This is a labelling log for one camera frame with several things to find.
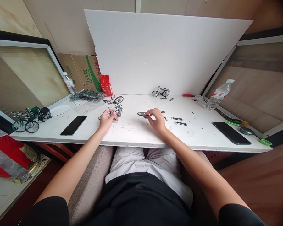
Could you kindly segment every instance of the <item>green bicycle model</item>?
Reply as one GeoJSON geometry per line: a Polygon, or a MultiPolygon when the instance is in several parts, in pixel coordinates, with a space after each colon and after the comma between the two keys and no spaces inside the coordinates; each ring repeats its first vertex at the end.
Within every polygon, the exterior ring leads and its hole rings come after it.
{"type": "Polygon", "coordinates": [[[12,129],[16,132],[24,132],[27,131],[29,133],[37,132],[39,129],[39,123],[34,121],[37,119],[38,121],[44,122],[44,119],[51,118],[51,114],[49,112],[44,113],[41,108],[39,107],[33,107],[32,109],[26,108],[26,111],[13,111],[11,112],[13,118],[18,118],[13,124],[12,129]]]}

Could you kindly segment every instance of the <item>red bag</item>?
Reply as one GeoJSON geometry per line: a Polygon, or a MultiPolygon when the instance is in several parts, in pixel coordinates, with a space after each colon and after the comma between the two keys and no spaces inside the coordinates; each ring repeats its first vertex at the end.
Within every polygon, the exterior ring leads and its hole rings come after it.
{"type": "Polygon", "coordinates": [[[101,75],[101,87],[104,94],[107,96],[113,95],[109,75],[101,75]]]}
{"type": "Polygon", "coordinates": [[[22,183],[30,179],[38,167],[38,154],[31,147],[0,130],[0,177],[22,183]]]}

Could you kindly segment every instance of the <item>person's lap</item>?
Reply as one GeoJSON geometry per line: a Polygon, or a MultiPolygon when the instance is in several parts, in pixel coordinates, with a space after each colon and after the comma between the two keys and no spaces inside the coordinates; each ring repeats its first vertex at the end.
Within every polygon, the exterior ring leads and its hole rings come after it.
{"type": "Polygon", "coordinates": [[[118,147],[106,183],[128,173],[148,172],[172,188],[191,207],[193,193],[180,179],[180,162],[172,149],[151,148],[145,158],[142,148],[118,147]]]}

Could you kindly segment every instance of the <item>white foam board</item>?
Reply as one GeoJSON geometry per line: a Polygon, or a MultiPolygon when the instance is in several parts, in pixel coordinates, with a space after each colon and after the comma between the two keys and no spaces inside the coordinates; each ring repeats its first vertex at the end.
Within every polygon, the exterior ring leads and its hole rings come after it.
{"type": "Polygon", "coordinates": [[[199,94],[252,21],[85,10],[115,94],[199,94]]]}

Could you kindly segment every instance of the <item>plastic bottle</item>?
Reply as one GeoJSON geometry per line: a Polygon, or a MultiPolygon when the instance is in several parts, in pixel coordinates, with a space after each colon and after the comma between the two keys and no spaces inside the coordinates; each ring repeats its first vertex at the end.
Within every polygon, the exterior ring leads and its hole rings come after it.
{"type": "Polygon", "coordinates": [[[76,93],[76,89],[75,89],[75,84],[73,83],[73,81],[67,76],[67,72],[63,72],[64,75],[64,81],[67,85],[67,88],[69,89],[70,93],[76,93]]]}
{"type": "Polygon", "coordinates": [[[206,103],[204,108],[206,110],[214,110],[220,102],[226,97],[226,95],[230,92],[230,86],[235,80],[228,79],[226,83],[224,83],[222,86],[218,87],[209,101],[206,103]]]}

